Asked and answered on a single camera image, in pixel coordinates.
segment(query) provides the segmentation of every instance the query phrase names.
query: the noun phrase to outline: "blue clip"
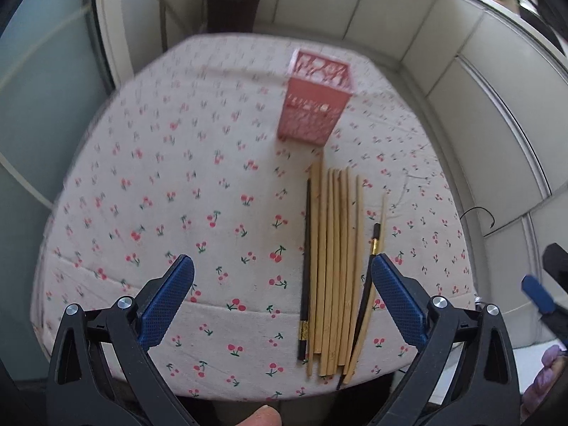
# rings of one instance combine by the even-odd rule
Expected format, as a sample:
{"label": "blue clip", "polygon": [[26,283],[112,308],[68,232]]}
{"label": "blue clip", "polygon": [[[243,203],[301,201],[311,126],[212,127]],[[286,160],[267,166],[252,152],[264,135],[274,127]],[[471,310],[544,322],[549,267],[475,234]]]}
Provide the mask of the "blue clip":
{"label": "blue clip", "polygon": [[422,350],[428,342],[427,318],[400,279],[400,272],[384,254],[371,265],[373,283],[407,344]]}
{"label": "blue clip", "polygon": [[552,314],[556,310],[556,303],[552,296],[543,288],[543,286],[532,275],[526,275],[521,283],[521,288],[525,294],[539,308],[541,314]]}
{"label": "blue clip", "polygon": [[174,269],[168,270],[169,275],[140,316],[138,344],[145,351],[161,343],[193,284],[195,268],[189,256],[183,255],[183,258],[172,267]]}

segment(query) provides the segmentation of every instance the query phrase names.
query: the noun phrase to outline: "table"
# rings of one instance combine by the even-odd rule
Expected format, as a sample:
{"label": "table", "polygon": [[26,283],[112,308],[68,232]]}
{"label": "table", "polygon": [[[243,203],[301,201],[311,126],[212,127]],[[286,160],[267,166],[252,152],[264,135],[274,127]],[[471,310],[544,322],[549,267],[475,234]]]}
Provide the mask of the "table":
{"label": "table", "polygon": [[[324,152],[329,167],[361,174],[366,235],[386,190],[386,251],[401,272],[431,295],[474,305],[448,183],[415,114],[381,72],[352,51],[311,42],[204,35],[128,82],[87,132],[36,272],[31,315],[46,351],[67,304],[107,307],[135,295],[185,253],[195,283],[149,352],[174,393],[264,400],[335,389],[337,377],[306,379],[296,360],[306,169],[321,150],[281,142],[275,131],[299,47],[351,63],[356,95]],[[380,299],[374,308],[352,384],[415,354]]]}

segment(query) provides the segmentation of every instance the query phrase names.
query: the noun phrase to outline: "finger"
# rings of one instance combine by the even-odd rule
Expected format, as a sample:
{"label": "finger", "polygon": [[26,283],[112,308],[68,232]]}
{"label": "finger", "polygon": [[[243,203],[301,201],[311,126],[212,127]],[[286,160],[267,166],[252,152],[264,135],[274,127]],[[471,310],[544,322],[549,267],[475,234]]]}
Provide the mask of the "finger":
{"label": "finger", "polygon": [[542,364],[546,368],[552,367],[552,364],[560,355],[560,352],[562,352],[562,350],[560,349],[560,346],[558,344],[549,347],[546,351],[544,351],[544,354],[542,355]]}
{"label": "finger", "polygon": [[282,420],[274,408],[263,405],[237,426],[282,426]]}
{"label": "finger", "polygon": [[535,384],[530,385],[523,394],[523,407],[531,414],[536,410],[539,404],[544,399],[535,389]]}
{"label": "finger", "polygon": [[546,394],[555,379],[555,373],[550,368],[543,368],[538,375],[536,375],[533,385],[538,394]]}

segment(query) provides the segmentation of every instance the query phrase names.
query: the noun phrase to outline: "pink lattice pen holder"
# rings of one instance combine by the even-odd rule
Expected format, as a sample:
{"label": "pink lattice pen holder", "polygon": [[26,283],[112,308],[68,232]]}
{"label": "pink lattice pen holder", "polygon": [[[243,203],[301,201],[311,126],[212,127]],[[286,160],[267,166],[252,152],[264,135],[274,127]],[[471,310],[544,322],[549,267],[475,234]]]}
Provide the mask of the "pink lattice pen holder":
{"label": "pink lattice pen holder", "polygon": [[353,95],[349,64],[297,49],[288,76],[278,137],[324,146]]}

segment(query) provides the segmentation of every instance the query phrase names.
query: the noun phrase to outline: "wooden chopstick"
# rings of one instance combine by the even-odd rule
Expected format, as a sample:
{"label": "wooden chopstick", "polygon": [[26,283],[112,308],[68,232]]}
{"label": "wooden chopstick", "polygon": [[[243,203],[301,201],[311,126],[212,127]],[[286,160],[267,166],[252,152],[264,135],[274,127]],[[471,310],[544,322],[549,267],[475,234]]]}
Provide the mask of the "wooden chopstick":
{"label": "wooden chopstick", "polygon": [[333,171],[333,289],[331,306],[331,325],[329,327],[329,358],[327,374],[333,375],[337,371],[337,337],[339,324],[339,287],[340,287],[340,258],[341,258],[341,236],[340,236],[340,189],[339,189],[338,170]]}
{"label": "wooden chopstick", "polygon": [[[382,201],[382,211],[381,211],[381,234],[379,235],[379,242],[378,242],[378,253],[384,251],[384,236],[386,232],[386,215],[387,215],[387,194],[383,194],[383,201]],[[345,379],[343,380],[343,384],[348,384],[355,373],[355,367],[359,360],[359,356],[361,355],[361,351],[363,349],[363,343],[365,342],[365,336],[367,334],[368,322],[371,318],[371,313],[373,312],[373,302],[375,300],[376,290],[375,287],[371,287],[371,292],[368,295],[367,306],[365,308],[365,316],[363,318],[363,322],[361,324],[361,332],[359,333],[359,338],[357,338],[357,344],[353,349],[353,354],[351,355],[351,360],[349,362],[349,370]]]}
{"label": "wooden chopstick", "polygon": [[351,360],[351,354],[353,353],[353,340],[355,337],[355,326],[357,324],[357,312],[359,306],[359,294],[361,290],[361,281],[359,280],[359,273],[363,270],[363,256],[364,256],[364,243],[365,243],[365,232],[363,228],[364,224],[364,206],[363,206],[363,187],[361,185],[361,178],[359,175],[355,178],[355,231],[353,233],[353,270],[352,273],[352,285],[353,290],[351,292],[351,317],[349,323],[349,340],[347,342],[347,353],[345,356],[345,367],[343,369],[343,374],[347,375],[349,371],[349,363]]}
{"label": "wooden chopstick", "polygon": [[355,253],[355,233],[357,226],[354,223],[353,216],[353,189],[351,188],[351,174],[349,167],[345,169],[345,225],[342,225],[342,234],[345,233],[346,246],[342,242],[342,268],[345,270],[345,292],[344,292],[344,308],[343,308],[343,323],[342,323],[342,336],[340,338],[339,348],[339,361],[338,365],[348,365],[347,347],[349,343],[349,326],[351,323],[351,303],[353,300],[353,261]]}
{"label": "wooden chopstick", "polygon": [[324,305],[326,301],[326,250],[327,250],[327,184],[328,173],[324,171],[324,161],[320,163],[320,205],[319,205],[319,234],[317,252],[317,295],[316,301],[316,335],[313,352],[322,353]]}
{"label": "wooden chopstick", "polygon": [[341,346],[342,346],[342,336],[343,336],[343,312],[345,309],[345,287],[347,278],[347,211],[349,206],[347,204],[347,169],[339,172],[339,194],[340,194],[340,206],[339,206],[339,236],[340,236],[340,264],[339,264],[339,306],[337,307],[337,340],[335,346],[336,361],[339,366],[345,365],[345,357],[341,357]]}
{"label": "wooden chopstick", "polygon": [[327,170],[327,251],[326,251],[326,298],[323,315],[322,356],[320,358],[320,377],[327,375],[329,359],[329,333],[333,302],[333,170]]}
{"label": "wooden chopstick", "polygon": [[320,204],[320,179],[322,161],[317,160],[310,168],[311,194],[310,194],[310,313],[308,316],[308,363],[306,373],[312,376],[313,355],[315,348],[316,333],[316,303],[317,303],[317,256],[319,253],[317,244],[319,204]]}

